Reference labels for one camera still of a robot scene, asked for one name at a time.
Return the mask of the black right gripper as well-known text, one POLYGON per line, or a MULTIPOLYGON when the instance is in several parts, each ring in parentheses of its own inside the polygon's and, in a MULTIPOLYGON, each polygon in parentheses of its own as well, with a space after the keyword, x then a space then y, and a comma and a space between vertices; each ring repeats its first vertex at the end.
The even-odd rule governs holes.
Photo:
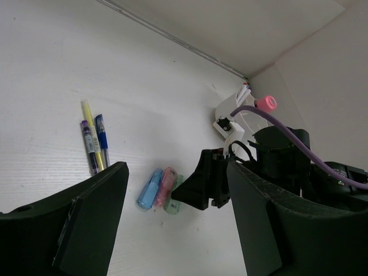
POLYGON ((198 168, 176 188, 171 197, 198 210, 210 205, 222 208, 231 196, 228 186, 227 167, 230 162, 244 163, 233 147, 228 156, 224 149, 204 149, 201 152, 198 168))

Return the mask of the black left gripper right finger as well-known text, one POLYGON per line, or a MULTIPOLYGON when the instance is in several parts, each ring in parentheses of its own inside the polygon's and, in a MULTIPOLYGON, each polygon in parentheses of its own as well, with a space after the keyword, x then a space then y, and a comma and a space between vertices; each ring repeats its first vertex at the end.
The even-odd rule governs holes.
POLYGON ((366 275, 367 199, 301 198, 230 163, 227 177, 248 275, 366 275))

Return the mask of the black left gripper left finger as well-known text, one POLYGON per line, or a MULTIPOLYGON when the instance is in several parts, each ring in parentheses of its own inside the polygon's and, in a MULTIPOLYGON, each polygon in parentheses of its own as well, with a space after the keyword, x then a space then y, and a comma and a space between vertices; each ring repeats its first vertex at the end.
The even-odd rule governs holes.
POLYGON ((1 214, 2 275, 106 275, 129 178, 125 162, 1 214))

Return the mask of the green correction tape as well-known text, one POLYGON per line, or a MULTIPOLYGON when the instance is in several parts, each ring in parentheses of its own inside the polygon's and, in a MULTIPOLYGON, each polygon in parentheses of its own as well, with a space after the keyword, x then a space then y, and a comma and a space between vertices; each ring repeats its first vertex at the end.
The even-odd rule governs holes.
POLYGON ((175 182, 175 184, 173 185, 170 193, 169 193, 169 197, 166 201, 166 204, 164 206, 164 210, 168 213, 168 214, 177 214, 179 212, 180 209, 180 205, 181 203, 177 200, 174 200, 172 198, 172 192, 179 187, 184 181, 184 176, 179 174, 177 181, 175 182))

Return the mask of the red capped white marker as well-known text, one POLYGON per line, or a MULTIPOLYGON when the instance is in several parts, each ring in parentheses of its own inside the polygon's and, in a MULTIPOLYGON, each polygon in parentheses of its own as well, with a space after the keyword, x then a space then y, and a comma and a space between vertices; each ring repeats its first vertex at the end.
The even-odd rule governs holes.
POLYGON ((244 99, 247 97, 249 91, 249 85, 247 82, 244 82, 241 89, 236 93, 236 101, 238 103, 242 103, 244 99))

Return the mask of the blue capped white marker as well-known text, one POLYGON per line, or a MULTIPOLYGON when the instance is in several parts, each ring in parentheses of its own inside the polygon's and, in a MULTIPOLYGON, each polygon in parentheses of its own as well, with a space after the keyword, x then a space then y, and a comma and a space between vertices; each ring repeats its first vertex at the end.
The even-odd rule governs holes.
POLYGON ((236 93, 236 103, 241 105, 250 94, 250 87, 245 84, 242 85, 241 89, 236 93))

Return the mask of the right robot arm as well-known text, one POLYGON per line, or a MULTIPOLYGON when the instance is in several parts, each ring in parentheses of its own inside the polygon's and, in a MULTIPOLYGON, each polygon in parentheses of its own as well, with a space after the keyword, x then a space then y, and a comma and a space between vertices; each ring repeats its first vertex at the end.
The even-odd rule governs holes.
POLYGON ((173 199, 196 209, 223 207, 231 198, 227 167, 237 162, 260 178, 297 196, 333 208, 359 212, 367 209, 367 190, 346 185, 325 173, 278 128, 269 126, 225 149, 204 149, 194 172, 178 188, 173 199))

